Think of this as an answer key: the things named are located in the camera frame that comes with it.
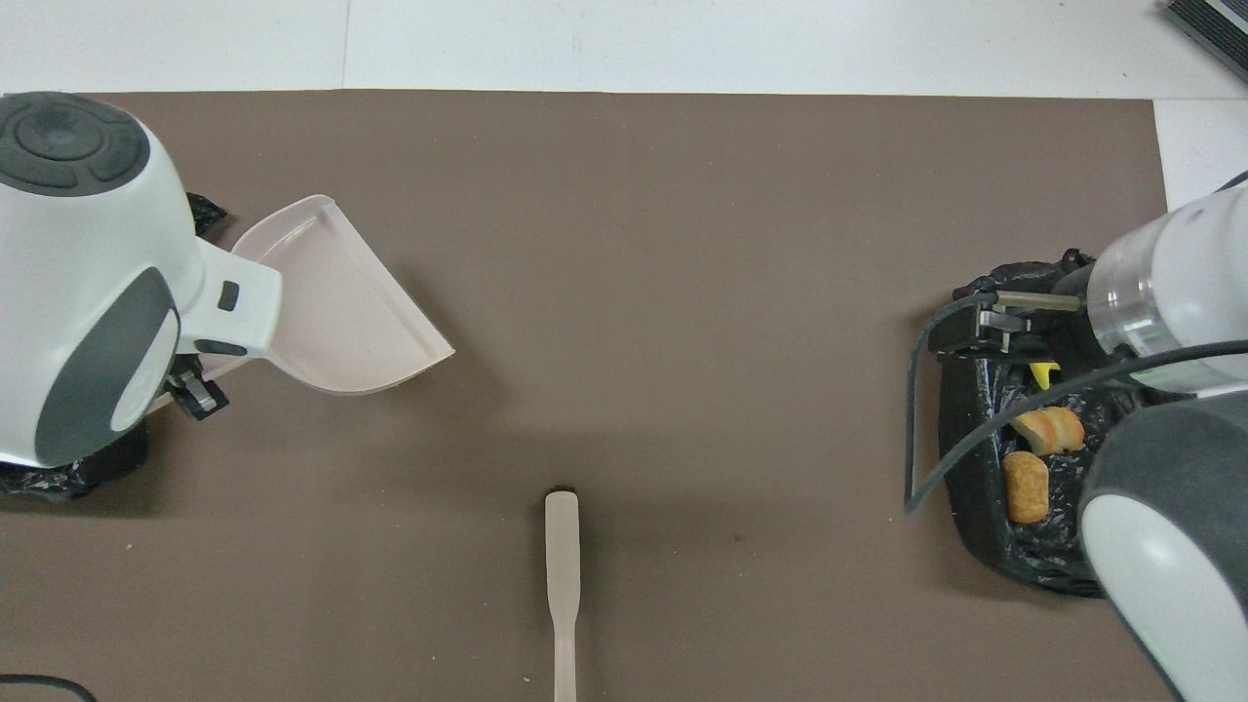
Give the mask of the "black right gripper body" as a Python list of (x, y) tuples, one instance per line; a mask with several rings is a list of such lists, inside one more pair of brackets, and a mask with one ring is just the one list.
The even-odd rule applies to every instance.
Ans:
[[(1092, 264), (1016, 264), (1013, 289), (1075, 296), (1085, 302), (1092, 271)], [(1101, 345), (1085, 309), (1030, 312), (1025, 317), (1033, 329), (1013, 342), (1016, 363), (1101, 363)]]

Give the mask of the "golden flaky pastry piece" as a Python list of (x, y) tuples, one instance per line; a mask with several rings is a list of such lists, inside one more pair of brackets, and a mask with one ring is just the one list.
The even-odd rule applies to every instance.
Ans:
[(1027, 410), (1011, 418), (1010, 426), (1037, 456), (1073, 452), (1086, 445), (1086, 428), (1078, 413), (1066, 406)]

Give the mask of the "brown fried nugget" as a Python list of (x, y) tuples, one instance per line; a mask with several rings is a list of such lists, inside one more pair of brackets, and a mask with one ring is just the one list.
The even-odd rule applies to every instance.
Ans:
[(1050, 471), (1030, 450), (1013, 450), (1002, 458), (1003, 497), (1011, 523), (1041, 523), (1050, 513)]

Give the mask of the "beige plastic dustpan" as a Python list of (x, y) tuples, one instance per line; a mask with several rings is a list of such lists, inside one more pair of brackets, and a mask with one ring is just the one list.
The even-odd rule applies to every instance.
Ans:
[(201, 239), (193, 249), (198, 289), (183, 309), (157, 316), (154, 347), (125, 383), (116, 417), (178, 396), (163, 387), (177, 353), (197, 353), (210, 381), (263, 358), (326, 393), (364, 395), (454, 352), (329, 196), (286, 205), (232, 249)]

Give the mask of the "beige brush with black bristles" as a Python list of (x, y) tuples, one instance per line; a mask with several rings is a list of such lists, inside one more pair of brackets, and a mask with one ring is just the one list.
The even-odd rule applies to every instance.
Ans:
[(553, 701), (577, 702), (577, 621), (582, 601), (579, 498), (553, 488), (544, 501), (545, 591), (554, 637)]

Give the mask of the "black trash bag over pink bin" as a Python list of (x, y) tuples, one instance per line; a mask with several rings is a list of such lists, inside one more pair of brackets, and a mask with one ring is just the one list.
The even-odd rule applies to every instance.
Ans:
[(157, 316), (198, 289), (193, 240), (220, 219), (181, 189), (0, 189), (0, 493), (77, 498), (146, 462), (149, 411), (115, 410)]

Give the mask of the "brown table mat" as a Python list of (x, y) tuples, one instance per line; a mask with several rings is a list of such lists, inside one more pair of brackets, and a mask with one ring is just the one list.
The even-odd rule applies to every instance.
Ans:
[(89, 497), (0, 498), (0, 672), (99, 702), (550, 702), (542, 502), (582, 506), (589, 702), (1123, 702), (1109, 605), (902, 513), (953, 289), (1166, 214), (1144, 99), (116, 94), (223, 246), (333, 197), (449, 339), (366, 396), (268, 363)]

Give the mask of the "dark ribbed panel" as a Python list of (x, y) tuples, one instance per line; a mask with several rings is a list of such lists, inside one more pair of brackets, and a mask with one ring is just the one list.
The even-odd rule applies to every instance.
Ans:
[(1159, 12), (1248, 82), (1248, 0), (1159, 0)]

